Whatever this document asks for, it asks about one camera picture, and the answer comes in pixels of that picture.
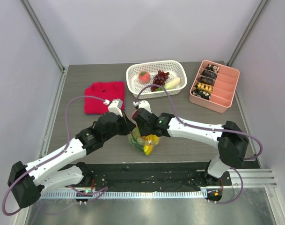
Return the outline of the yellow fake banana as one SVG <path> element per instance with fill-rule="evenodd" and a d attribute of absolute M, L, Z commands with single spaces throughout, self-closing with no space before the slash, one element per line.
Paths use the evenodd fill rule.
<path fill-rule="evenodd" d="M 144 137 L 145 139 L 145 144 L 144 144 L 144 154 L 145 155 L 150 155 L 154 149 L 154 147 L 156 147 L 159 142 L 160 142 L 160 137 L 156 136 L 156 135 L 148 135 Z"/>

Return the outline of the clear zip top bag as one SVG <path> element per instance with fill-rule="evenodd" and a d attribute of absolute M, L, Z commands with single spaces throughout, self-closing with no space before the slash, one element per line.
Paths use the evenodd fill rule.
<path fill-rule="evenodd" d="M 138 127 L 128 135 L 129 143 L 144 155 L 150 155 L 159 144 L 161 138 L 156 135 L 141 136 Z"/>

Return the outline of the purple fake grape bunch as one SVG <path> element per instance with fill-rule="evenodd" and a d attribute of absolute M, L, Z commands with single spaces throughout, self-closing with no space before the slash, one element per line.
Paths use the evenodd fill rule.
<path fill-rule="evenodd" d="M 155 77 L 153 78 L 153 84 L 163 87 L 163 85 L 167 83 L 168 78 L 169 78 L 169 72 L 164 72 L 159 70 L 157 75 L 155 75 Z"/>

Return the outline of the pink fake peach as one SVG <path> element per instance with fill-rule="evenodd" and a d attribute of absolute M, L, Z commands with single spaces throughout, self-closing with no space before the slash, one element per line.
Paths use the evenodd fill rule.
<path fill-rule="evenodd" d="M 147 71 L 142 71 L 138 75 L 138 79 L 141 83 L 150 82 L 150 74 Z"/>

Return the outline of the white fake radish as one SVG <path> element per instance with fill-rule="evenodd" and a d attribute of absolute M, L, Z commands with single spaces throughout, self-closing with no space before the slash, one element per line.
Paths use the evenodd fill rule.
<path fill-rule="evenodd" d="M 166 90 L 175 89 L 180 84 L 181 79 L 179 77 L 175 77 L 166 84 L 163 85 L 163 88 Z"/>

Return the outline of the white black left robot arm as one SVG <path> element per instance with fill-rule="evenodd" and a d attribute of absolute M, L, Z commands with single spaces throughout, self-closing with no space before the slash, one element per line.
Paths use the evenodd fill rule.
<path fill-rule="evenodd" d="M 78 184 L 89 186 L 93 173 L 84 163 L 66 170 L 62 168 L 102 148 L 112 137 L 130 134 L 135 127 L 125 113 L 105 113 L 92 126 L 69 138 L 66 145 L 49 155 L 25 165 L 21 161 L 13 164 L 5 195 L 12 193 L 19 208 L 23 209 L 34 204 L 42 194 L 57 188 Z"/>

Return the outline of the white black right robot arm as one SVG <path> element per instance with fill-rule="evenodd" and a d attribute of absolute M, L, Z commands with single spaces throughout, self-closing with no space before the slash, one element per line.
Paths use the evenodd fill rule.
<path fill-rule="evenodd" d="M 218 185 L 223 174 L 231 167 L 243 166 L 249 140 L 237 134 L 241 129 L 236 123 L 227 121 L 224 125 L 210 125 L 177 119 L 175 115 L 162 113 L 156 116 L 146 109 L 138 109 L 132 119 L 136 122 L 142 136 L 156 135 L 180 137 L 206 143 L 218 150 L 217 156 L 210 160 L 205 171 L 193 178 L 195 186 Z"/>

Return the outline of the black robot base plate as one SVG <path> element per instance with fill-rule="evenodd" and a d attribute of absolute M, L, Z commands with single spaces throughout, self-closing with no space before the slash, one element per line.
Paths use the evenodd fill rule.
<path fill-rule="evenodd" d="M 93 177 L 77 188 L 97 190 L 108 187 L 110 192 L 188 192 L 205 187 L 231 186 L 229 172 L 221 179 L 204 177 L 206 162 L 88 164 Z"/>

